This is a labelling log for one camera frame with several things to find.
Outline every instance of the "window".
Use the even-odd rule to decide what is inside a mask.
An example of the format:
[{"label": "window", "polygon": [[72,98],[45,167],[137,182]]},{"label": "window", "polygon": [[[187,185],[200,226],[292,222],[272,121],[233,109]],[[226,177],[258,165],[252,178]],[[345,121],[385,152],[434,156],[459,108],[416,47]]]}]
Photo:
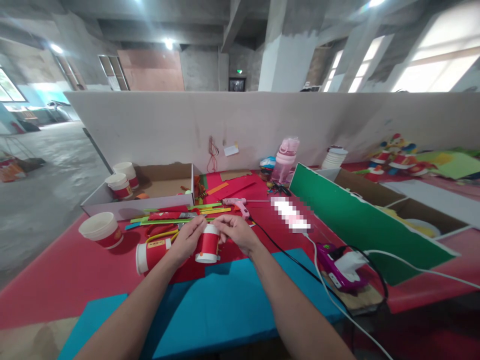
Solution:
[{"label": "window", "polygon": [[440,14],[392,91],[451,91],[480,56],[479,18],[478,2],[460,4]]},{"label": "window", "polygon": [[80,75],[75,63],[71,58],[66,56],[55,56],[58,66],[60,66],[63,75],[66,77],[70,83],[72,90],[85,90],[87,86],[85,85],[84,79]]},{"label": "window", "polygon": [[375,55],[377,54],[377,51],[379,50],[379,47],[382,44],[384,38],[385,36],[377,37],[371,42],[370,47],[368,48],[365,57],[363,58],[363,62],[358,68],[355,79],[353,79],[353,82],[351,83],[350,89],[348,90],[349,93],[355,93],[359,89],[359,86],[362,83],[362,79],[367,73],[367,70],[369,69]]},{"label": "window", "polygon": [[25,98],[0,67],[0,102],[25,102]]},{"label": "window", "polygon": [[337,67],[339,66],[339,62],[340,62],[340,59],[342,58],[343,53],[344,53],[344,51],[340,50],[335,55],[335,59],[333,60],[333,64],[331,65],[331,69],[330,69],[330,72],[328,74],[328,78],[326,80],[325,86],[323,87],[323,92],[324,93],[329,91],[330,85],[332,84],[332,79],[335,76],[335,71],[337,70]]},{"label": "window", "polygon": [[124,69],[120,63],[118,56],[100,55],[100,63],[108,83],[113,91],[128,91],[130,90],[127,79],[124,75]]}]

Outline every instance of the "ceiling beam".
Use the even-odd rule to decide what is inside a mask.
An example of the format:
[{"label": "ceiling beam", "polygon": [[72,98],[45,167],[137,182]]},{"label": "ceiling beam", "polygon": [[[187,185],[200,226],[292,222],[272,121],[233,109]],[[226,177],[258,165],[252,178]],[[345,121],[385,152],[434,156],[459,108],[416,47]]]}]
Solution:
[{"label": "ceiling beam", "polygon": [[222,27],[214,25],[101,21],[100,28],[109,41],[163,43],[170,38],[174,44],[220,46],[223,43]]},{"label": "ceiling beam", "polygon": [[227,54],[249,13],[249,0],[230,0],[230,22],[223,33],[221,52]]},{"label": "ceiling beam", "polygon": [[97,19],[227,25],[225,0],[63,0],[72,12]]},{"label": "ceiling beam", "polygon": [[390,14],[393,14],[418,0],[389,0],[385,1],[378,7],[367,8],[366,5],[355,11],[348,17],[348,21],[341,22],[338,25],[331,26],[320,32],[318,38],[318,45],[324,45],[329,42],[343,39],[349,36],[350,32],[360,23],[366,21],[372,11],[375,11],[376,17],[382,19]]},{"label": "ceiling beam", "polygon": [[33,35],[18,27],[9,26],[4,23],[0,23],[0,39],[24,44],[40,50],[45,49],[42,44],[43,39],[41,37]]}]

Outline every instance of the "water bottle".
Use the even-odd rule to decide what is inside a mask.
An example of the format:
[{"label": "water bottle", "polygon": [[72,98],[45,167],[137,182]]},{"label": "water bottle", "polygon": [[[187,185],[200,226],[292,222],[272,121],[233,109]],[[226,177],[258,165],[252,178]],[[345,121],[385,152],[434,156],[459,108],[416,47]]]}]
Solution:
[{"label": "water bottle", "polygon": [[285,184],[287,182],[287,177],[297,157],[299,145],[300,140],[296,136],[288,136],[283,139],[280,150],[276,153],[276,163],[271,174],[272,181],[277,184]]}]

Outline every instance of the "red table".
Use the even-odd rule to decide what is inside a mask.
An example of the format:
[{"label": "red table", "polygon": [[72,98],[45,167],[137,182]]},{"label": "red table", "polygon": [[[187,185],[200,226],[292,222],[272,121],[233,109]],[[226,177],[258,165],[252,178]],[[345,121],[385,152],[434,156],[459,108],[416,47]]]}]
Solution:
[{"label": "red table", "polygon": [[[241,190],[235,197],[250,200],[267,199],[265,183],[257,175],[256,184]],[[213,188],[222,181],[218,173],[207,175],[208,186]],[[215,200],[206,199],[208,203]],[[311,238],[315,242],[332,242],[341,246],[342,241],[305,206],[293,198],[295,204],[315,230]],[[312,244],[301,234],[293,234],[282,225],[277,213],[268,202],[247,204],[251,216],[284,249],[302,248],[313,260]],[[49,322],[79,316],[88,301],[118,294],[130,293],[144,278],[136,272],[135,251],[140,241],[145,241],[144,228],[129,230],[124,241],[114,251],[107,251],[85,240],[79,233],[80,224],[87,218],[82,215],[37,259],[17,276],[0,293],[0,329],[28,324]],[[129,222],[122,221],[124,228]],[[258,226],[253,230],[273,253],[278,249],[268,240]],[[462,254],[435,270],[473,283],[480,283],[480,232],[471,229],[445,241],[445,245]],[[238,247],[228,242],[221,249],[221,262],[245,258]],[[178,270],[173,282],[193,280],[205,275],[204,265],[192,260]],[[382,288],[375,274],[364,271],[379,292]],[[443,277],[421,274],[398,286],[389,287],[388,305],[393,313],[424,306],[437,301],[467,294],[475,289]]]}]

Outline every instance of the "white cable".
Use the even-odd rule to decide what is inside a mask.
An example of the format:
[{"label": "white cable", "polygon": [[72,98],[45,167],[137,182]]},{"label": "white cable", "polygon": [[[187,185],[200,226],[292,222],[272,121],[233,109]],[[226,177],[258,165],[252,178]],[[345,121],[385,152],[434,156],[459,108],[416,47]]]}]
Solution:
[{"label": "white cable", "polygon": [[419,271],[419,272],[443,276],[444,278],[456,280],[456,281],[458,281],[458,282],[461,282],[461,283],[470,285],[470,286],[472,286],[472,287],[474,287],[474,288],[480,289],[480,285],[474,284],[473,282],[469,282],[469,281],[460,279],[460,278],[458,278],[458,277],[450,276],[450,275],[447,275],[447,274],[444,274],[444,273],[441,273],[441,272],[436,272],[436,271],[432,271],[432,270],[425,270],[425,269],[418,268],[418,267],[416,267],[416,266],[413,266],[413,265],[412,265],[411,263],[409,263],[408,261],[403,260],[401,257],[398,257],[397,255],[394,255],[394,254],[389,253],[389,252],[386,252],[386,251],[381,251],[381,250],[367,250],[367,251],[364,251],[364,253],[367,254],[367,255],[368,255],[368,254],[383,254],[383,255],[387,255],[387,256],[389,256],[389,257],[392,257],[392,258],[394,258],[394,259],[397,259],[398,261],[401,261],[402,263],[408,265],[408,266],[411,267],[412,269],[415,269],[415,270],[417,270],[417,271]]},{"label": "white cable", "polygon": [[314,248],[314,264],[315,264],[315,269],[316,269],[316,273],[318,274],[318,277],[320,278],[320,281],[321,283],[323,284],[323,287],[325,288],[325,292],[326,294],[328,295],[328,297],[330,298],[330,301],[333,303],[333,305],[335,305],[338,310],[341,311],[341,313],[343,315],[345,315],[347,317],[347,319],[349,319],[357,328],[360,329],[360,331],[362,333],[364,333],[365,335],[367,335],[379,348],[380,350],[383,351],[383,353],[386,355],[387,358],[389,358],[389,360],[394,360],[390,354],[384,349],[384,347],[382,345],[379,344],[379,342],[377,340],[375,340],[368,332],[366,332],[364,330],[363,327],[361,327],[360,325],[358,325],[355,320],[353,320],[343,309],[341,306],[339,306],[333,299],[332,299],[332,296],[330,295],[329,293],[329,290],[327,289],[327,285],[325,284],[325,281],[324,281],[324,277],[322,276],[322,274],[320,273],[320,270],[319,270],[319,265],[317,264],[317,245],[315,245],[315,243],[312,241],[312,239],[310,238],[310,236],[304,232],[303,235],[313,244],[313,248]]}]

